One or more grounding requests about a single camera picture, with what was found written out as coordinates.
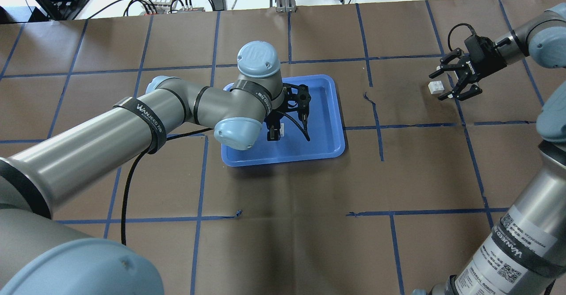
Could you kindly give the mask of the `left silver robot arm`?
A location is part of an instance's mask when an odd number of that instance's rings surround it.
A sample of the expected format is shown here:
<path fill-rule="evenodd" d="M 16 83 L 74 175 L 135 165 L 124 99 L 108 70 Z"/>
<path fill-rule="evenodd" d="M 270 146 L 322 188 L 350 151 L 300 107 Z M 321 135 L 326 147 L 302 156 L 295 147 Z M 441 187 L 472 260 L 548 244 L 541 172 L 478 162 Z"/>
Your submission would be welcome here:
<path fill-rule="evenodd" d="M 214 131 L 221 144 L 253 147 L 285 101 L 273 45 L 237 54 L 239 75 L 222 89 L 157 76 L 139 98 L 8 158 L 1 158 L 3 295 L 162 295 L 157 268 L 122 243 L 93 238 L 52 219 L 56 210 L 135 156 L 154 154 L 184 123 Z"/>

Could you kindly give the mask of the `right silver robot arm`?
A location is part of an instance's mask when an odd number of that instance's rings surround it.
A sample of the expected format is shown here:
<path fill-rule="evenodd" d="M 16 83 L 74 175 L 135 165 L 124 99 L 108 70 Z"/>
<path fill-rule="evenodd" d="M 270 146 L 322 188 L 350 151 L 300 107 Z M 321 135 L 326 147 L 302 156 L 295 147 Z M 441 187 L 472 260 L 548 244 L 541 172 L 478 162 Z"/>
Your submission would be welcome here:
<path fill-rule="evenodd" d="M 465 101 L 481 94 L 479 81 L 531 58 L 540 67 L 565 67 L 565 4 L 544 10 L 492 40 L 465 23 L 466 50 L 450 48 L 430 74 L 457 81 L 438 99 Z M 507 212 L 465 267 L 415 295 L 549 295 L 565 275 L 565 84 L 546 100 L 535 121 L 540 163 Z"/>

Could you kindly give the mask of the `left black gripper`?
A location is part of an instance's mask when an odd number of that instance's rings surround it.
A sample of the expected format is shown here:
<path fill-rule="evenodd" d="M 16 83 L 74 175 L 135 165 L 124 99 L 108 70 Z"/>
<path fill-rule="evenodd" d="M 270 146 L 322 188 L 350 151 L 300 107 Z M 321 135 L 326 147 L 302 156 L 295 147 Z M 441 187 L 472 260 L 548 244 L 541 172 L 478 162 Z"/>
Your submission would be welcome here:
<path fill-rule="evenodd" d="M 282 114 L 276 112 L 297 112 L 302 123 L 307 123 L 310 115 L 311 96 L 307 85 L 283 83 L 283 102 L 268 115 L 268 142 L 281 139 Z"/>

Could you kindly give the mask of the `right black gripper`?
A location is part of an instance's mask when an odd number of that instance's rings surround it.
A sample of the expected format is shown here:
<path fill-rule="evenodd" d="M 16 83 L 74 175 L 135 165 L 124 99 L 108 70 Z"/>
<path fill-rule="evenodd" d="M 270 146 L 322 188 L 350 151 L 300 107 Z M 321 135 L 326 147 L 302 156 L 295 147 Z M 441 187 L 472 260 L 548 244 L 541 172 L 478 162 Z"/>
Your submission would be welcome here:
<path fill-rule="evenodd" d="M 508 66 L 497 48 L 495 43 L 483 43 L 479 47 L 473 47 L 473 51 L 467 54 L 463 49 L 458 48 L 441 57 L 436 71 L 444 73 L 458 70 L 458 81 L 450 92 L 439 96 L 439 101 L 448 98 L 465 101 L 482 94 L 483 90 L 478 86 L 477 81 Z M 452 63 L 455 59 L 459 59 L 459 62 Z"/>

